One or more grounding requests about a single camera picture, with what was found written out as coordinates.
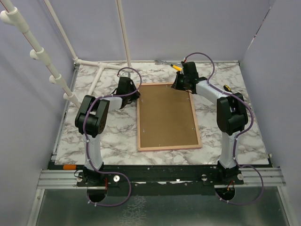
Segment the pink picture frame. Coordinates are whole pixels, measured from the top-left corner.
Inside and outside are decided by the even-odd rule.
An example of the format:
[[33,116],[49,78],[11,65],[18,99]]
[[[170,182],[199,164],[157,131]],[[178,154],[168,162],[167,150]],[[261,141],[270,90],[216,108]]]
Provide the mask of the pink picture frame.
[[202,142],[193,96],[172,83],[144,83],[137,100],[137,149],[140,152],[198,149]]

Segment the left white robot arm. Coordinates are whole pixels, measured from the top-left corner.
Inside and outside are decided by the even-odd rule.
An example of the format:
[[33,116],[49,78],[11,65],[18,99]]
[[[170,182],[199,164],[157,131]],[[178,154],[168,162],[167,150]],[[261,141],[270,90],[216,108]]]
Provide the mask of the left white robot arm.
[[122,109],[139,97],[140,93],[133,80],[128,77],[121,77],[117,88],[105,98],[84,96],[75,118],[75,126],[85,140],[85,168],[91,170],[87,179],[92,185],[98,186],[104,179],[104,174],[99,171],[103,166],[100,136],[105,128],[108,112]]

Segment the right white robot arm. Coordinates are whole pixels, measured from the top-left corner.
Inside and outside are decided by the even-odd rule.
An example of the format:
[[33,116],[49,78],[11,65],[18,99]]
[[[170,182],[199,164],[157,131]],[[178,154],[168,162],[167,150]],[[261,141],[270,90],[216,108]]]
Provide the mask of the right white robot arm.
[[194,62],[182,62],[182,70],[176,73],[172,88],[191,91],[192,94],[200,95],[216,105],[216,121],[222,132],[222,152],[218,164],[223,167],[216,172],[216,179],[221,184],[227,184],[233,179],[230,169],[237,165],[237,135],[248,123],[243,95],[221,90],[209,83],[207,78],[199,77]]

